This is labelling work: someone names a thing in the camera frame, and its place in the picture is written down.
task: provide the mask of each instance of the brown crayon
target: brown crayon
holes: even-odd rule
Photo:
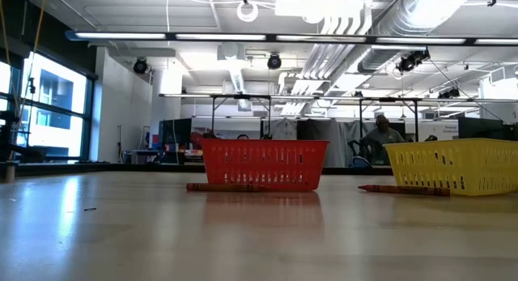
[[[445,188],[403,187],[395,185],[362,185],[359,186],[358,189],[374,193],[414,194],[441,197],[450,196],[450,190]]]

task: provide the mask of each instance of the monitor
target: monitor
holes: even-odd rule
[[[507,139],[507,127],[500,120],[459,118],[459,138]]]
[[[189,144],[191,142],[191,123],[191,118],[161,121],[159,142],[162,144]]]

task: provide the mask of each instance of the metal frame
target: metal frame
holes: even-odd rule
[[[211,114],[211,120],[212,120],[212,130],[214,132],[214,112],[216,109],[227,99],[232,98],[236,100],[251,100],[254,98],[257,99],[265,99],[269,101],[269,107],[268,107],[268,127],[270,128],[271,124],[271,104],[272,99],[276,99],[278,96],[271,96],[271,95],[240,95],[240,94],[233,94],[233,95],[217,95],[217,94],[197,94],[199,98],[212,98],[212,114]],[[161,97],[189,97],[189,94],[159,94]],[[225,100],[220,103],[217,107],[215,105],[217,98],[225,98]],[[289,96],[282,96],[283,99],[290,99]],[[359,122],[360,122],[360,137],[363,137],[363,111],[367,109],[368,106],[372,105],[372,102],[379,101],[380,103],[395,103],[395,102],[402,102],[404,104],[403,107],[407,107],[414,113],[414,122],[415,122],[415,141],[417,142],[419,140],[419,130],[418,130],[418,102],[477,102],[477,103],[518,103],[518,100],[488,100],[488,99],[427,99],[427,98],[392,98],[392,97],[381,97],[381,98],[373,98],[373,97],[325,97],[325,96],[312,96],[311,98],[306,98],[304,96],[293,96],[293,99],[290,100],[357,100],[359,102]],[[367,105],[364,108],[364,101],[371,101],[369,105]],[[414,103],[414,109],[411,108],[411,105],[409,105],[407,102]]]
[[[246,94],[235,94],[235,95],[210,95],[210,98],[212,98],[212,114],[211,114],[211,132],[214,133],[214,118],[215,118],[215,112],[216,110],[219,108],[219,106],[221,106],[227,99],[229,98],[232,98],[232,99],[235,99],[235,100],[251,100],[251,99],[265,99],[265,100],[268,100],[269,101],[269,107],[268,107],[268,130],[270,130],[271,128],[271,108],[272,108],[272,98],[271,96],[267,96],[267,95],[246,95]],[[216,106],[216,99],[218,98],[224,98],[223,101],[221,103],[219,103],[217,106]]]

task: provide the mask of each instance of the person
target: person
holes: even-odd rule
[[[389,127],[389,120],[384,115],[376,117],[376,128],[362,138],[362,143],[372,148],[373,164],[390,164],[389,155],[383,147],[388,143],[404,143],[405,140],[396,130]]]

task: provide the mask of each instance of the ceiling light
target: ceiling light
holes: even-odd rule
[[[277,41],[285,42],[325,42],[325,43],[364,43],[367,38],[332,35],[277,35]]]
[[[476,45],[518,45],[518,39],[477,39]]]
[[[264,41],[266,35],[256,34],[176,34],[177,40],[242,40],[242,41]]]
[[[252,7],[252,11],[250,13],[243,13],[243,6],[250,5]],[[253,22],[259,16],[259,9],[257,8],[257,4],[255,2],[248,2],[247,0],[243,0],[237,6],[237,17],[243,22]]]
[[[105,39],[105,40],[164,40],[164,33],[102,33],[102,32],[78,32],[75,33],[81,39]]]
[[[313,100],[319,99],[318,96],[271,96],[272,99],[292,99],[292,100]]]
[[[404,44],[404,45],[441,45],[441,44],[463,44],[464,38],[436,38],[436,37],[378,37],[377,43]]]
[[[321,97],[321,100],[360,100],[358,97],[346,97],[346,96],[325,96]]]
[[[208,115],[194,115],[192,118],[210,118],[212,119],[212,116]],[[262,118],[268,118],[268,117],[261,117],[261,116],[214,116],[215,119],[262,119]]]
[[[210,98],[210,95],[202,94],[160,94],[159,96],[172,98]]]
[[[208,115],[195,115],[195,116],[192,116],[192,118],[203,118],[203,119],[212,119],[212,116],[208,116]],[[226,116],[214,116],[215,119],[222,119],[222,118],[227,118]]]
[[[425,51],[426,46],[412,46],[412,45],[373,45],[371,47],[374,50],[413,50],[413,51]]]

